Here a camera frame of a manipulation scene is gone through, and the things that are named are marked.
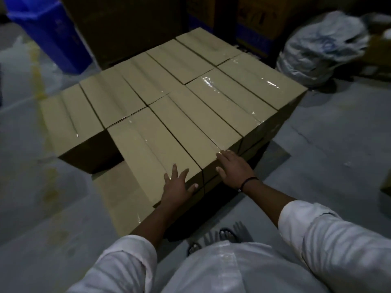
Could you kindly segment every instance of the blue stripe on box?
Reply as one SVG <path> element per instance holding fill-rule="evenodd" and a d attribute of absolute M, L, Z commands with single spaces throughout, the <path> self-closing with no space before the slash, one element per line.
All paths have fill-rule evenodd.
<path fill-rule="evenodd" d="M 197 28 L 203 28 L 204 30 L 208 31 L 209 33 L 213 34 L 213 29 L 210 26 L 207 26 L 205 23 L 203 23 L 198 18 L 188 14 L 189 16 L 189 31 Z"/>
<path fill-rule="evenodd" d="M 267 55 L 270 54 L 273 40 L 258 34 L 256 31 L 249 29 L 246 26 L 237 24 L 236 38 L 250 44 Z"/>

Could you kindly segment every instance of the foot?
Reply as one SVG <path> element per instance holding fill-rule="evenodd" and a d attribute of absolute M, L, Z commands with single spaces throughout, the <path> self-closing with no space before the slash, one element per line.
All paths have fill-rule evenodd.
<path fill-rule="evenodd" d="M 222 228 L 219 231 L 219 237 L 221 241 L 229 241 L 230 243 L 241 243 L 241 240 L 228 228 Z"/>
<path fill-rule="evenodd" d="M 189 246 L 187 249 L 187 256 L 190 256 L 191 254 L 197 252 L 198 250 L 201 250 L 202 247 L 199 243 L 193 243 Z"/>

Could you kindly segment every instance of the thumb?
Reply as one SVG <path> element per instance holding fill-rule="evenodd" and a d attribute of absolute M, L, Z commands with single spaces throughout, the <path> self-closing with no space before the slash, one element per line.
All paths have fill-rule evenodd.
<path fill-rule="evenodd" d="M 193 184 L 192 186 L 189 187 L 187 190 L 190 194 L 193 194 L 198 188 L 198 184 Z"/>
<path fill-rule="evenodd" d="M 219 173 L 220 177 L 225 180 L 227 178 L 227 174 L 224 172 L 224 170 L 221 167 L 216 167 L 216 171 Z"/>

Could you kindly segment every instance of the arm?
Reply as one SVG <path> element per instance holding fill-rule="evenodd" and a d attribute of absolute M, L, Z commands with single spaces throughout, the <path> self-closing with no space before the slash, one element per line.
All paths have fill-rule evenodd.
<path fill-rule="evenodd" d="M 229 187 L 239 189 L 247 178 L 255 176 L 250 165 L 231 150 L 222 150 L 221 153 L 217 153 L 217 158 L 224 169 L 217 167 L 216 170 Z M 243 187 L 243 192 L 266 213 L 277 228 L 282 209 L 295 200 L 258 180 L 247 182 Z"/>
<path fill-rule="evenodd" d="M 239 188 L 254 176 L 233 152 L 218 154 L 223 182 Z M 318 203 L 295 200 L 251 180 L 243 191 L 278 227 L 283 239 L 334 292 L 387 292 L 391 288 L 391 240 L 342 220 Z"/>
<path fill-rule="evenodd" d="M 188 169 L 178 177 L 174 164 L 172 176 L 164 174 L 165 186 L 160 205 L 136 227 L 103 252 L 85 277 L 67 293 L 149 293 L 157 266 L 156 250 L 173 214 L 198 188 L 185 188 Z"/>

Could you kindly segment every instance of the white shirt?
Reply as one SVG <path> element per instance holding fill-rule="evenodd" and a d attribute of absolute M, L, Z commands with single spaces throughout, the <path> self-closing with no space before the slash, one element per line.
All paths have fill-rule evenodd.
<path fill-rule="evenodd" d="M 223 241 L 189 256 L 163 293 L 390 292 L 391 240 L 299 200 L 284 207 L 278 227 L 308 270 L 270 246 Z M 67 292 L 150 293 L 156 266 L 149 241 L 124 236 Z"/>

